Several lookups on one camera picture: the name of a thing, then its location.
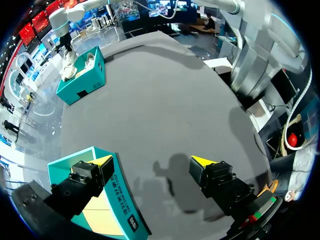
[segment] floor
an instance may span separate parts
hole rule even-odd
[[[121,29],[117,29],[119,40],[124,39]],[[90,49],[90,46],[98,39],[98,44],[104,44],[104,34],[94,34],[92,38],[77,43],[77,51],[81,53]],[[108,36],[108,39],[115,41],[115,34]],[[219,53],[213,35],[183,35],[174,37],[179,43],[191,49],[199,58],[204,60],[217,58]],[[56,78],[52,82],[45,82],[41,87],[47,99],[42,99],[35,94],[28,114],[20,124],[20,132],[16,141],[16,149],[25,153],[25,165],[23,169],[25,180],[36,180],[47,191],[50,191],[48,172],[38,170],[32,166],[35,159],[49,163],[62,157],[61,151],[61,122],[64,109],[64,102],[56,95],[60,76],[56,72]]]

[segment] display screen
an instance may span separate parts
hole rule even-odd
[[[48,52],[47,48],[45,47],[45,45],[43,43],[41,43],[39,45],[39,51],[40,53],[42,53],[43,55],[46,55],[46,53]]]
[[[198,5],[197,4],[194,4],[194,3],[191,3],[191,8],[194,8],[194,9],[198,9]]]
[[[134,21],[140,19],[138,6],[133,1],[123,1],[114,4],[117,10],[119,21]]]
[[[51,34],[50,38],[54,42],[54,44],[59,41],[59,38],[54,33]]]
[[[155,11],[149,11],[149,17],[152,18],[159,16],[159,14],[168,16],[168,10],[171,9],[171,4],[170,1],[166,0],[158,0],[153,2],[148,1],[147,7]]]
[[[22,80],[24,79],[24,77],[19,73],[18,77],[16,78],[15,82],[19,85],[21,85]]]
[[[173,1],[173,9],[176,7],[176,1]],[[177,11],[187,11],[187,2],[178,1]]]
[[[29,68],[27,68],[27,66],[24,65],[24,64],[23,64],[20,68],[21,68],[22,72],[24,72],[25,74],[28,72],[28,69],[29,69]]]

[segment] shoe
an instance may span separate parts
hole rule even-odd
[[[76,73],[77,73],[77,68],[75,67],[75,62],[78,59],[78,54],[72,50],[68,51],[65,50],[66,54],[64,55],[63,61],[62,61],[62,70],[61,70],[61,75],[62,75],[62,80],[64,82],[72,79]]]
[[[84,68],[88,71],[89,69],[92,69],[94,66],[95,66],[95,55],[89,52],[86,56]]]

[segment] table surface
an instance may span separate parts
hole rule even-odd
[[[226,161],[256,187],[270,180],[262,142],[236,96],[162,32],[101,51],[106,85],[65,105],[62,155],[89,146],[119,153],[150,239],[223,237],[233,219],[202,195],[189,175],[189,157]]]

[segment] white robotic arm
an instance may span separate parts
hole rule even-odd
[[[60,38],[68,34],[68,22],[80,21],[84,17],[85,12],[91,9],[122,1],[123,0],[88,0],[69,9],[62,7],[49,16],[49,21],[56,36]],[[218,6],[220,9],[225,10],[230,14],[237,14],[241,10],[241,5],[237,0],[195,0],[194,2],[201,6]]]

